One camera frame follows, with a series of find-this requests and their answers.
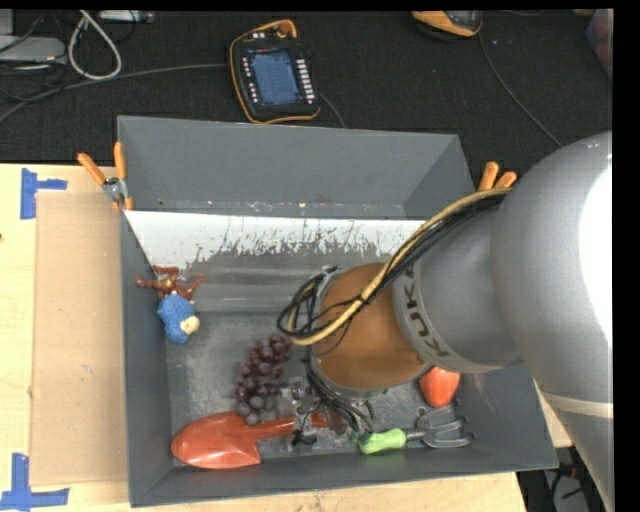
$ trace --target orange toy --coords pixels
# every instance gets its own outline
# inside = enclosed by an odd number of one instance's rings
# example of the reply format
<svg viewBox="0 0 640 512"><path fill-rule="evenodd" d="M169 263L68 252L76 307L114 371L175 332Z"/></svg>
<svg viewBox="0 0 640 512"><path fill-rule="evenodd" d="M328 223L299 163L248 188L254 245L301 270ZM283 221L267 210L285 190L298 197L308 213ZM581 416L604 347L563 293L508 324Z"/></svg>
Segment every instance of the orange toy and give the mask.
<svg viewBox="0 0 640 512"><path fill-rule="evenodd" d="M193 298L193 292L195 291L195 289L200 285L200 283L206 281L206 279L202 277L197 279L189 288L185 288L184 286L180 286L176 282L178 275L180 274L180 269L178 267L160 267L158 265L153 265L153 270L159 276L166 277L163 277L162 279L149 279L145 281L139 276L135 276L134 280L140 288L155 289L160 300L164 299L167 295L173 292L177 293L187 300L191 300Z"/></svg>
<svg viewBox="0 0 640 512"><path fill-rule="evenodd" d="M321 413L311 415L315 427L327 427ZM234 411L192 421L171 441L171 452L182 462L204 469L230 469L261 462L257 442L293 432L293 418L249 426Z"/></svg>
<svg viewBox="0 0 640 512"><path fill-rule="evenodd" d="M434 366L418 383L425 402L431 407L444 407L451 403L458 390L460 374Z"/></svg>

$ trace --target orange handle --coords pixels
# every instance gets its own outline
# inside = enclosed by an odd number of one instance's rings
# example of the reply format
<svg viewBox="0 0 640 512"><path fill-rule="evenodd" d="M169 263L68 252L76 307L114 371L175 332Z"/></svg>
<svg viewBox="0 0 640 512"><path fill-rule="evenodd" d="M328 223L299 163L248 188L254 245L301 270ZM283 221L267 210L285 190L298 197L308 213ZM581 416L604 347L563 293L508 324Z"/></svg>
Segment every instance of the orange handle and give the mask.
<svg viewBox="0 0 640 512"><path fill-rule="evenodd" d="M422 397L431 407L444 407L453 401L460 378L459 373L433 366L418 381Z"/></svg>
<svg viewBox="0 0 640 512"><path fill-rule="evenodd" d="M78 162L84 167L98 185L104 185L107 181L104 173L98 168L93 159L86 153L78 153Z"/></svg>
<svg viewBox="0 0 640 512"><path fill-rule="evenodd" d="M518 175L515 172L507 171L502 176L500 176L500 179L496 182L494 188L510 187L515 183L517 179L518 179Z"/></svg>
<svg viewBox="0 0 640 512"><path fill-rule="evenodd" d="M116 176L118 176L119 180L125 179L127 177L127 166L122 152L122 143L119 141L113 146L113 161L116 166Z"/></svg>
<svg viewBox="0 0 640 512"><path fill-rule="evenodd" d="M478 191L490 190L493 188L493 184L498 177L499 169L500 167L496 162L487 162L487 165L485 165L484 167L484 173L482 174L482 179L480 180Z"/></svg>

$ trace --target gray box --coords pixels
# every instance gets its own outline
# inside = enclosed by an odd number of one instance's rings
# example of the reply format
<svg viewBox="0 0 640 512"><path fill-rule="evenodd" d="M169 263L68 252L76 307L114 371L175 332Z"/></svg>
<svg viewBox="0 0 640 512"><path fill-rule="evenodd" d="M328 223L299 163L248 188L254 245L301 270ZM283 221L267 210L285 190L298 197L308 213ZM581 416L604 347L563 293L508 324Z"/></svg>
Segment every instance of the gray box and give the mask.
<svg viewBox="0 0 640 512"><path fill-rule="evenodd" d="M325 264L386 261L405 233L474 187L456 135L121 116L118 140L136 208L121 220L133 506L557 466L523 365L463 376L457 414L476 435L465 448L412 445L364 456L321 439L301 455L267 443L261 464L239 470L175 460L172 436L232 406L234 365L276 330L277 313L306 277ZM225 222L234 240L211 234ZM282 233L300 223L294 248ZM382 236L363 235L376 226ZM246 240L255 243L238 250ZM151 263L208 278L196 299L202 328L186 345L166 341L155 294L134 283L134 275L152 277ZM413 426L415 389L389 393L379 399L382 421Z"/></svg>

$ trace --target yellow cable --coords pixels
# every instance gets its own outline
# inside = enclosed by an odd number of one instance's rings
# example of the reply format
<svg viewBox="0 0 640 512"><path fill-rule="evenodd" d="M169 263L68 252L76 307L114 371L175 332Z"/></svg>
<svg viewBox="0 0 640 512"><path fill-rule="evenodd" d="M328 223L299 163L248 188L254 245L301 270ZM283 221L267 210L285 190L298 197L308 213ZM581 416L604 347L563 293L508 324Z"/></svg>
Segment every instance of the yellow cable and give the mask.
<svg viewBox="0 0 640 512"><path fill-rule="evenodd" d="M409 252L415 244L419 241L419 235L421 235L424 231L429 229L431 226L445 219L453 212L460 208L464 208L470 204L478 202L482 199L486 199L489 197L495 197L499 195L507 194L511 189L509 187L506 188L492 188L489 190L481 190L478 192L474 192L468 196L463 197L449 206L441 210L439 213L431 217L428 221L426 221L422 226L420 226L414 233L411 235L407 241L400 246L400 248L395 252L395 254L387 260L385 265L382 267L380 272L376 274L376 276L369 282L364 291L354 299L351 305L344 310L344 312L335 320L332 320L327 325L325 325L319 332L308 336L308 337L298 337L298 336L290 336L291 341L293 341L296 345L308 346L313 343L317 343L320 340L323 340L327 336L330 336L334 332L336 332L340 327L342 327L347 321L349 321L358 309L373 295L375 290L378 288L384 277L395 267L398 266L399 262L402 261L402 258ZM311 287L314 286L310 284L303 290L306 292L310 290ZM288 322L289 331L293 331L295 329L295 310L293 310L289 315Z"/></svg>

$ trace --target cable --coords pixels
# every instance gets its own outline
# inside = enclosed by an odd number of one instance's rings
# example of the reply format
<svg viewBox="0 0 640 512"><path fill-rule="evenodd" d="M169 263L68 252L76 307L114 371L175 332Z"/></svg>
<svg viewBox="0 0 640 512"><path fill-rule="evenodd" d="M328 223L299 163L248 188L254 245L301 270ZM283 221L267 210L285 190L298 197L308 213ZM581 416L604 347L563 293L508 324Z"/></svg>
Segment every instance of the cable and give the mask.
<svg viewBox="0 0 640 512"><path fill-rule="evenodd" d="M489 67L493 71L493 74L498 79L498 81L500 82L502 87L504 87L504 89L507 91L507 93L509 93L509 96L511 96L513 101L516 102L516 104L522 109L522 111L525 114L527 114L527 116L529 116L529 118L534 123L536 123L538 125L538 128L540 128L544 133L546 133L551 138L551 140L553 140L553 142L555 142L558 145L558 147L562 148L563 146L560 143L560 141L549 130L547 130L540 121L538 121L538 119L524 106L524 104L518 98L516 98L516 95L513 93L513 91L509 88L509 86L502 79L502 77L498 73L498 70L495 68L495 66L493 65L493 62L489 58L489 53L487 52L487 48L486 48L484 39L482 38L482 35L480 34L480 32L478 32L478 41L480 41L480 48L482 48L482 53L484 54L484 58L486 59L487 63L489 64Z"/></svg>
<svg viewBox="0 0 640 512"><path fill-rule="evenodd" d="M38 23L40 23L40 21L44 17L44 13L45 13L45 10L43 10L38 15L38 17L35 19L35 21L29 27L29 30L27 30L27 32L23 36L20 36L18 39L15 39L14 41L12 41L9 44L7 44L7 45L3 46L2 48L0 48L0 54L6 52L7 50L10 50L11 48L13 48L15 46L18 46L19 44L24 43L31 36L31 34L33 34L33 31L36 29L36 26L38 25Z"/></svg>
<svg viewBox="0 0 640 512"><path fill-rule="evenodd" d="M362 411L354 407L349 399L340 395L339 393L336 393L331 388L329 388L329 386L327 386L321 379L319 379L311 369L310 357L305 357L304 359L302 359L302 362L305 365L307 381L313 388L316 396L320 398L321 404L324 404L327 407L333 409L347 422L347 424L355 432L363 433L360 422L364 423L365 432L373 432L373 409L371 408L368 400L365 400L364 403L367 407L367 412L369 413L370 417L367 417Z"/></svg>
<svg viewBox="0 0 640 512"><path fill-rule="evenodd" d="M87 11L83 9L79 9L79 10L82 13L82 19L76 25L76 28L73 31L73 34L71 34L71 39L69 41L69 45L67 46L69 63L71 64L73 69L75 69L79 74L81 74L84 78L88 78L90 80L105 80L105 79L113 78L117 76L118 74L120 74L120 71L122 71L122 58L120 57L120 52L118 51L118 48L116 47L114 42L111 40L111 38L107 35L107 33L98 24L98 22L96 22L96 20L94 20ZM96 32L98 32L98 34L102 36L102 38L107 43L109 48L111 48L111 51L113 52L113 55L116 58L115 69L111 73L108 73L106 75L93 75L91 73L87 73L84 69L82 69L78 65L75 57L73 56L73 50L76 46L76 43L78 42L78 37L80 36L80 33L83 32L84 30L87 30L87 28L89 28L89 25L93 26Z"/></svg>
<svg viewBox="0 0 640 512"><path fill-rule="evenodd" d="M350 318L349 320L347 320L347 322L342 326L342 329L343 329L342 334L340 335L340 338L338 339L338 341L336 341L332 347L328 348L324 352L314 352L313 357L324 357L329 355L334 350L336 350L344 340L345 336L347 335L347 331L349 330L349 326L351 325L351 320L353 320L353 318Z"/></svg>
<svg viewBox="0 0 640 512"><path fill-rule="evenodd" d="M21 103L19 103L18 105L16 105L15 107L9 109L7 112L5 112L4 114L2 114L2 116L0 116L0 124L2 124L4 121L6 121L9 117L11 117L13 114L15 114L16 112L18 112L19 110L21 110L22 108L24 108L25 106L29 105L30 103L34 103L37 101L42 101L43 99L46 99L50 96L54 96L58 93L64 92L64 91L71 91L73 89L78 89L80 87L85 87L88 85L97 85L97 84L101 84L101 83L105 83L105 82L110 82L112 80L122 80L125 78L137 78L140 76L147 76L147 75L154 75L154 74L159 74L159 73L171 73L174 71L185 71L185 70L189 70L189 69L207 69L207 68L227 68L228 65L227 64L221 64L221 63L215 63L215 64L192 64L192 65L186 65L186 66L176 66L176 67L170 67L170 68L157 68L157 69L148 69L146 71L136 71L133 73L125 73L125 74L120 74L111 78L104 78L102 80L99 81L84 81L84 82L78 82L75 84L71 84L71 85L64 85L62 87L59 87L53 91L45 91L43 93L40 94L36 94L35 96L32 96L31 98L29 98L28 100L25 100Z"/></svg>
<svg viewBox="0 0 640 512"><path fill-rule="evenodd" d="M138 21L138 18L136 18L133 10L131 9L127 9L127 10L129 11L129 13L131 13L131 20L127 22L131 24L131 30L126 36L122 37L121 39L118 39L117 41L114 41L115 44L122 44L125 41L128 41L129 39L131 39L133 37L133 34L135 34L136 32L136 28L138 27L138 24L140 23Z"/></svg>
<svg viewBox="0 0 640 512"><path fill-rule="evenodd" d="M319 94L318 94L318 96L320 96L320 97L322 98L322 100L323 100L327 105L329 105L329 108L330 108L330 109L333 111L333 113L336 115L336 117L338 118L338 121L340 121L340 125L341 125L343 128L346 128L346 127L347 127L347 125L346 125L346 123L344 122L344 119L342 119L342 116L340 115L340 112L338 112L338 109L333 105L333 103L331 103L331 102L329 101L329 98L327 98L327 97L326 97L324 94L322 94L322 93L319 93Z"/></svg>
<svg viewBox="0 0 640 512"><path fill-rule="evenodd" d="M7 99L0 100L0 105L6 103L15 103L17 101L29 101L34 95L44 91L59 88L62 79L66 75L68 67L61 64L45 64L33 63L19 64L16 62L5 62L0 64L0 78L12 77L20 80L15 82L14 89L17 92L11 92L9 88L0 87L0 94L6 96Z"/></svg>
<svg viewBox="0 0 640 512"><path fill-rule="evenodd" d="M457 212L454 212L451 216L443 219L434 225L432 225L428 230L422 233L414 233L411 237L409 237L405 241L405 245L411 244L410 250L402 257L401 260L396 260L396 256L391 258L389 264L393 267L393 270L390 270L386 273L380 284L376 287L376 289L371 294L370 298L367 299L362 307L369 305L375 297L377 297L382 291L384 291L398 276L403 274L406 269L412 265L419 257L421 257L433 244L435 244L442 236L444 236L448 230L455 227L457 224L466 221L470 215L474 215L479 211L482 211L485 208L493 206L492 203L485 203L484 201L478 204L469 205ZM322 331L322 327L313 327L314 324L317 324L320 319L322 319L326 314L331 312L334 308L340 306L351 305L353 302L360 296L352 297L348 300L337 302L327 307L320 313L316 315L312 315L310 311L315 309L315 302L318 298L318 294L321 293L321 287L324 286L325 276L327 274L321 273L317 276L311 278L307 283L305 283L302 287L302 293L298 293L294 296L293 300L289 303L289 305L281 312L278 317L277 324L280 330L287 334L288 336L297 337L300 335L311 336L316 333ZM298 327L295 331L290 331L286 327L283 327L283 322L288 316L292 313L295 314L294 325L297 325L298 320L298 311L302 304L307 305L307 318L308 321L301 327ZM323 353L315 353L316 357L322 357L327 355L334 349L336 349L344 337L346 336L346 332L349 328L350 322L353 319L351 317L347 320L346 324L342 326L344 329L340 339L334 344L333 347L327 349L326 352Z"/></svg>
<svg viewBox="0 0 640 512"><path fill-rule="evenodd" d="M484 199L503 197L511 189L510 188L493 188L490 190L483 190L470 194L462 199L450 204L438 214L434 215L420 226L413 235L411 235L395 252L395 254L383 265L381 270L374 276L370 283L364 288L364 290L354 297L352 300L347 301L348 307L334 320L328 322L322 327L310 329L310 324L307 323L305 327L309 328L307 332L301 332L296 329L297 316L301 299L308 299L313 296L314 288L317 287L317 279L319 276L315 276L305 283L302 288L296 293L291 303L283 310L278 318L278 326L281 330L287 333L291 340L297 345L307 346L316 343L327 336L330 336L336 332L345 323L351 320L363 306L366 306L375 296L379 293L381 287L386 286L390 280L389 276L397 274L397 268L402 265L403 260L409 257L417 257L416 248L423 240L423 235L428 232L433 232L439 227L442 227L443 222L451 220L451 218L458 214L462 209L473 206L474 204L483 201ZM282 322L287 319L287 326L282 327Z"/></svg>

